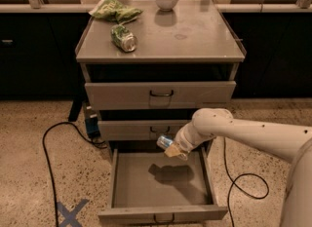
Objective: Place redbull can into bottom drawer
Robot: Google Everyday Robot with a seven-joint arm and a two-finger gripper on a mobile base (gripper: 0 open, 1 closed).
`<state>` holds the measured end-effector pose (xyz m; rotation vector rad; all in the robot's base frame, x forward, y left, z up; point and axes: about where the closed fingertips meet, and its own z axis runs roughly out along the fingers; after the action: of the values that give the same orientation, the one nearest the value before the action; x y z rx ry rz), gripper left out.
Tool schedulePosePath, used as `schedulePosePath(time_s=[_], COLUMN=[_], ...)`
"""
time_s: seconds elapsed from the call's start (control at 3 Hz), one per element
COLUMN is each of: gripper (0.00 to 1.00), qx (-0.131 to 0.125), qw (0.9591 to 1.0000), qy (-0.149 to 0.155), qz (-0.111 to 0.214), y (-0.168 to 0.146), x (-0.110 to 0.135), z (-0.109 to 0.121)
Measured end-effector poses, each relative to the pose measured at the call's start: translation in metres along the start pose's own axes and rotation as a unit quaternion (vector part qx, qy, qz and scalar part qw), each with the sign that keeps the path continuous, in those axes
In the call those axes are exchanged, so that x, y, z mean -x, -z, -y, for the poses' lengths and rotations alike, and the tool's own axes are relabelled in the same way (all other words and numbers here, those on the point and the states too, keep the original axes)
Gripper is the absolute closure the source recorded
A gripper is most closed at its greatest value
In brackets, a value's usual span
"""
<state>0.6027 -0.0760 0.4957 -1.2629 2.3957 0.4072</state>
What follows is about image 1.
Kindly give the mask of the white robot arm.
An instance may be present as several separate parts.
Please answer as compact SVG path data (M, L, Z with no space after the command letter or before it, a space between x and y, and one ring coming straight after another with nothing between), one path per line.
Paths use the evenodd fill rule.
M280 227L312 227L312 128L236 119L226 109L202 108L175 135L165 154L187 156L203 142L223 136L291 164Z

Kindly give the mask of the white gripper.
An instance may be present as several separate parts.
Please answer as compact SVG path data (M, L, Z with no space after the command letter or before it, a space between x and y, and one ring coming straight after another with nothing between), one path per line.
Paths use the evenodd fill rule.
M174 142L165 150L165 154L170 158L177 157L181 154L180 150L189 153L205 141L214 138L214 134L200 133L192 123L188 123L177 132Z

